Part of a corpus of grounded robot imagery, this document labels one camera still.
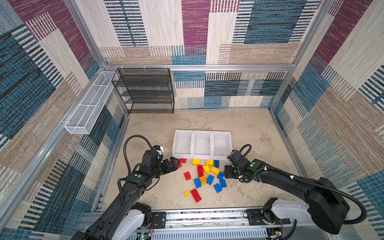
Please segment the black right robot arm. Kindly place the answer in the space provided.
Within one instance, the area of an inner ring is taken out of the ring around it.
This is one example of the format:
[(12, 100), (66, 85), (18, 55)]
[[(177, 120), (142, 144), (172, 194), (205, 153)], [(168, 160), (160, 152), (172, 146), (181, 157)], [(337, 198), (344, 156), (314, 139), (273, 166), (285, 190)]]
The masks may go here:
[(351, 196), (336, 189), (326, 178), (318, 180), (299, 177), (273, 167), (264, 161), (249, 161), (246, 154), (233, 150), (227, 157), (230, 164), (225, 166), (227, 179), (237, 179), (241, 183), (251, 182), (272, 185), (296, 197), (301, 202), (270, 198), (260, 211), (266, 224), (276, 224), (283, 219), (312, 222), (329, 234), (338, 234), (347, 220)]

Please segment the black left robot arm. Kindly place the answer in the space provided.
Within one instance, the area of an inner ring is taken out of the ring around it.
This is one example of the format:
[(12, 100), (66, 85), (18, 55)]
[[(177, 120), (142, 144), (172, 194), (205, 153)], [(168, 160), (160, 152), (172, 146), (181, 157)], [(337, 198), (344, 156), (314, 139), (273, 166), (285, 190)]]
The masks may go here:
[(73, 240), (127, 240), (137, 229), (151, 228), (155, 224), (152, 208), (139, 203), (139, 198), (153, 179), (179, 169), (180, 160), (163, 159), (156, 150), (147, 150), (141, 166), (118, 184), (119, 194), (105, 212), (84, 232), (78, 231)]

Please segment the blue square lego brick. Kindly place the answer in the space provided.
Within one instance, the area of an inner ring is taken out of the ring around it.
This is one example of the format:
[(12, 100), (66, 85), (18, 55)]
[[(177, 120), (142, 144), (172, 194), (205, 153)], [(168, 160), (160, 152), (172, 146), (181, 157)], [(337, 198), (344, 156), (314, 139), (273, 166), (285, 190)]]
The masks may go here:
[(223, 173), (223, 172), (219, 172), (219, 174), (218, 174), (218, 179), (219, 179), (219, 180), (223, 180), (224, 178), (225, 178), (224, 173)]

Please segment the long red lego brick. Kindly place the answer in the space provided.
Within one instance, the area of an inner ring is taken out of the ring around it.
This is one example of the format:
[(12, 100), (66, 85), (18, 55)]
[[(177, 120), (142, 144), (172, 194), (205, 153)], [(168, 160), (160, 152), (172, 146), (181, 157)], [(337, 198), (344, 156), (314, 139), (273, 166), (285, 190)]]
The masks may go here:
[(200, 194), (198, 193), (197, 189), (194, 189), (191, 191), (191, 194), (195, 200), (196, 203), (200, 202), (202, 200)]

